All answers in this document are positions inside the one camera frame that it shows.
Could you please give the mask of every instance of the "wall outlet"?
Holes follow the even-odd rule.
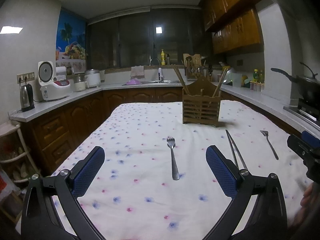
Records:
[[[237,60],[237,66],[243,66],[243,59]]]
[[[21,78],[21,83],[24,83],[25,77],[27,77],[27,81],[35,80],[35,73],[29,72],[29,73],[17,75],[17,83],[19,84],[19,78]]]

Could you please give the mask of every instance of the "blue gripper pad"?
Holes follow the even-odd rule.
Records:
[[[238,168],[231,160],[226,159],[215,145],[207,148],[205,157],[223,193],[233,199],[241,181]]]
[[[72,169],[70,178],[73,181],[71,193],[75,198],[82,197],[104,163],[104,150],[96,146],[84,160],[79,161]]]
[[[303,131],[301,133],[301,139],[313,148],[320,147],[320,140],[308,133],[307,131]]]

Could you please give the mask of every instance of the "countertop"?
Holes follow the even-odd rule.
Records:
[[[41,102],[41,103],[35,104],[35,109],[32,109],[24,113],[20,112],[20,113],[11,114],[9,119],[16,120],[19,122],[29,122],[32,119],[35,119],[41,116],[42,114],[45,114],[49,111],[57,109],[58,107],[61,107],[63,105],[66,105],[68,103],[84,98],[88,95],[92,95],[102,90],[151,88],[151,87],[181,87],[181,86],[182,85],[180,83],[155,83],[155,84],[141,84],[141,85],[129,85],[129,86],[123,86],[123,84],[101,85],[100,87],[86,89],[85,91],[73,92],[70,96],[60,100]],[[248,88],[238,88],[238,87],[232,87],[228,85],[222,85],[221,90],[233,96],[239,97],[255,106],[262,108],[263,110],[285,121],[286,123],[288,123],[290,126],[295,128],[299,132],[307,130],[308,132],[315,135],[316,137],[318,138],[320,137],[319,130],[317,130],[307,122],[303,121],[302,119],[296,117],[295,115],[285,111],[283,109],[284,104],[277,99],[263,95],[260,92],[252,91]]]

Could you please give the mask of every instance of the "chopsticks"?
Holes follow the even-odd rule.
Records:
[[[234,160],[235,160],[235,165],[236,165],[237,168],[239,169],[239,167],[238,167],[238,162],[237,162],[237,159],[236,159],[236,154],[235,154],[235,151],[233,150],[233,146],[235,147],[236,152],[237,152],[237,154],[239,155],[239,158],[240,158],[240,160],[241,160],[241,163],[242,163],[243,167],[244,167],[246,170],[248,170],[247,165],[245,165],[244,160],[243,160],[243,158],[242,158],[242,156],[241,156],[241,154],[240,154],[240,151],[239,151],[238,147],[236,146],[235,141],[233,140],[233,138],[231,137],[231,135],[230,135],[230,133],[228,132],[227,129],[226,129],[226,133],[227,133],[227,136],[228,136],[228,140],[229,140],[231,152],[232,152],[233,158],[234,158]]]
[[[212,95],[213,98],[216,96],[217,92],[220,90],[220,87],[221,87],[221,85],[222,85],[222,83],[223,83],[223,80],[224,80],[226,74],[227,74],[227,71],[228,71],[228,68],[225,68],[224,71],[223,71],[223,73],[222,73],[222,76],[221,76],[221,78],[220,78],[220,81],[219,81],[219,83],[218,83],[218,85],[217,85],[217,88],[216,88],[216,90],[214,91],[214,93],[213,93],[213,95]]]
[[[184,82],[184,80],[183,80],[183,78],[182,78],[182,76],[181,76],[181,73],[180,73],[178,67],[177,67],[176,65],[173,65],[173,69],[174,69],[175,73],[177,74],[177,76],[178,76],[178,78],[179,78],[179,81],[180,81],[180,83],[181,83],[184,91],[185,91],[188,95],[190,95],[190,91],[189,91],[189,89],[187,88],[187,86],[186,86],[186,84],[185,84],[185,82]]]

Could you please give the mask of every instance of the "frying pan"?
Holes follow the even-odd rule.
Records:
[[[271,68],[273,72],[281,73],[285,75],[291,82],[297,83],[298,91],[302,95],[303,99],[313,106],[320,107],[320,82],[316,79],[316,75],[313,71],[303,62],[300,64],[306,66],[312,73],[312,77],[289,75],[286,71],[279,68]]]

